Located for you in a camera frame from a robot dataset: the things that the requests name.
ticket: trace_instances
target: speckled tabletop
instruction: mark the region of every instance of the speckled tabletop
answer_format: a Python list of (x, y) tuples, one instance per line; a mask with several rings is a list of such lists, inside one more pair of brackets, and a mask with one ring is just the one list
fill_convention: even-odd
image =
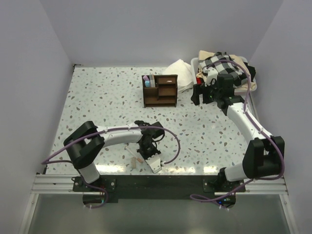
[[(159, 121), (181, 142), (181, 153), (159, 174), (215, 175), (222, 167), (240, 163), (247, 142), (236, 125), (217, 108), (215, 103), (195, 106), (192, 90), (178, 94), (177, 107), (143, 108), (141, 75), (161, 74), (162, 67), (76, 67), (58, 126), (53, 151), (63, 147), (64, 140), (85, 121), (95, 125), (119, 126), (143, 120)], [(104, 148), (95, 159), (100, 174), (152, 175), (146, 163), (131, 169), (131, 155), (124, 144)], [(137, 149), (130, 144), (130, 149)], [(177, 143), (166, 137), (158, 144), (165, 161), (174, 157)], [(56, 159), (69, 159), (63, 152)], [(77, 174), (68, 163), (48, 165), (47, 174)]]

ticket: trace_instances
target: white cloth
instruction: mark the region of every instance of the white cloth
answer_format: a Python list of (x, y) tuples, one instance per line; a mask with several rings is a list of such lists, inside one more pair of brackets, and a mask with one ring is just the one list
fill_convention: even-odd
[(177, 93), (193, 87), (191, 65), (179, 59), (171, 64), (163, 72), (163, 75), (177, 75)]

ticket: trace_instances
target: tan fabric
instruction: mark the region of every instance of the tan fabric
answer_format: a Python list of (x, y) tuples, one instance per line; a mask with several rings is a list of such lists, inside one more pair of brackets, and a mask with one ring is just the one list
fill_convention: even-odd
[[(201, 50), (201, 51), (199, 51), (198, 59), (199, 60), (205, 60), (205, 59), (207, 59), (209, 57), (212, 57), (213, 55), (215, 55), (213, 52), (207, 52), (207, 51)], [(247, 74), (250, 77), (249, 70), (246, 67), (246, 65), (244, 64), (244, 61), (239, 56), (236, 56), (236, 55), (230, 55), (230, 57), (233, 59), (234, 62), (236, 62), (239, 65), (241, 65), (246, 70)], [(197, 78), (202, 78), (206, 82), (206, 77), (203, 75), (203, 73), (202, 73), (203, 70), (202, 70), (202, 67), (200, 65), (198, 66), (198, 70), (199, 70), (199, 73), (196, 75), (196, 77)], [(255, 82), (251, 82), (250, 89), (252, 90), (252, 89), (255, 89), (255, 88), (256, 88), (256, 83)], [(247, 91), (248, 84), (243, 84), (241, 87), (236, 88), (236, 89), (239, 90), (239, 91)]]

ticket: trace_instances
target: small compartment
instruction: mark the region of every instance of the small compartment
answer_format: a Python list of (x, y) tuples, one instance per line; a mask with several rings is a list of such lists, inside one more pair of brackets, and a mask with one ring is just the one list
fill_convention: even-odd
[(174, 96), (165, 96), (165, 97), (158, 97), (159, 101), (166, 101), (167, 103), (175, 103), (176, 98)]
[(158, 95), (158, 88), (143, 88), (143, 94), (146, 97), (154, 97)]
[(176, 84), (176, 79), (175, 77), (168, 77), (168, 76), (158, 77), (158, 84), (159, 85)]
[[(158, 80), (157, 80), (157, 77), (154, 76), (154, 78), (155, 78), (155, 87), (153, 87), (152, 89), (155, 89), (155, 88), (158, 87)], [(151, 87), (146, 87), (146, 86), (145, 86), (145, 80), (143, 80), (143, 76), (142, 76), (142, 85), (143, 85), (143, 88), (147, 88), (147, 89), (150, 89), (150, 88), (151, 88)]]
[(176, 104), (146, 104), (145, 107), (175, 107)]
[(175, 104), (176, 99), (174, 97), (162, 97), (162, 98), (157, 98), (157, 97), (146, 97), (145, 98), (145, 104)]
[(159, 87), (158, 95), (159, 96), (175, 96), (176, 95), (175, 85), (166, 85), (165, 87)]

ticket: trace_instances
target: blue object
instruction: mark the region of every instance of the blue object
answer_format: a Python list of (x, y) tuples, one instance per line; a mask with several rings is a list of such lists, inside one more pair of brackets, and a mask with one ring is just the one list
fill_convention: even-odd
[(149, 88), (151, 86), (151, 83), (149, 81), (145, 81), (145, 87)]

